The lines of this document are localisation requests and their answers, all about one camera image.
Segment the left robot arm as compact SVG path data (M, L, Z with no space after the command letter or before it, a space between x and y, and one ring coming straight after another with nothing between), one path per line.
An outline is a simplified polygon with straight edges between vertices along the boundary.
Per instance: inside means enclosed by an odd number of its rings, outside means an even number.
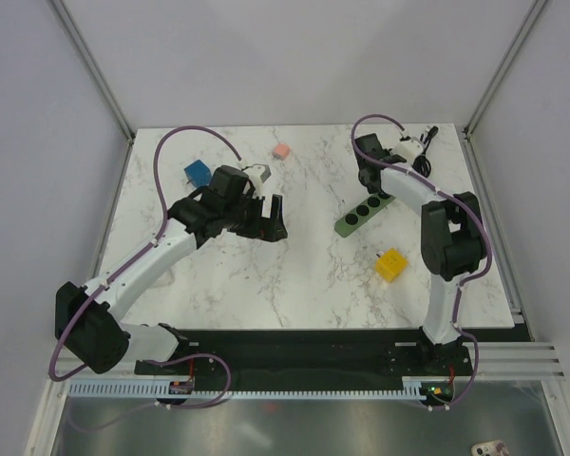
M190 352L175 328L124 324L122 319L172 266L224 231L266 242L286 238L280 195L272 197L270 215L262 214L261 187L270 176L266 164L219 167L208 185L176 201L154 236L113 271L82 286L64 284L56 293L58 346L96 374L145 360L157 361L169 373L185 370Z

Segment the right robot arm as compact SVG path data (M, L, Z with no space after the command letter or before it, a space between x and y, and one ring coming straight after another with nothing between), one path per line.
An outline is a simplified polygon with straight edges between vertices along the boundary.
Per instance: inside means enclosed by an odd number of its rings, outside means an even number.
M418 367L438 373L450 362L447 345L462 336L458 313L465 282L478 278L483 259L491 259L476 196L447 195L409 166L402 155L383 148L375 134L352 141L358 179L369 193L404 203L420 219L420 252L431 274L425 343L416 350Z

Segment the green power strip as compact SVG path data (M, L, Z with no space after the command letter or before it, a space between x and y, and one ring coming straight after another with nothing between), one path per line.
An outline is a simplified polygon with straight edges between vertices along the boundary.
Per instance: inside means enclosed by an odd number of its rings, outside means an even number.
M371 194L338 219L333 229L342 238L347 238L393 201L393 196L382 192Z

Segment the blue plug cube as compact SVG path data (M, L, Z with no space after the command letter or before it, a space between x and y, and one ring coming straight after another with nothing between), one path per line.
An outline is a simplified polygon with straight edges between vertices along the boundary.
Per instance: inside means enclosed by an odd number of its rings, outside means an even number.
M187 181L195 188L208 185L212 179L210 168L202 160L196 160L188 164L184 168L184 174Z

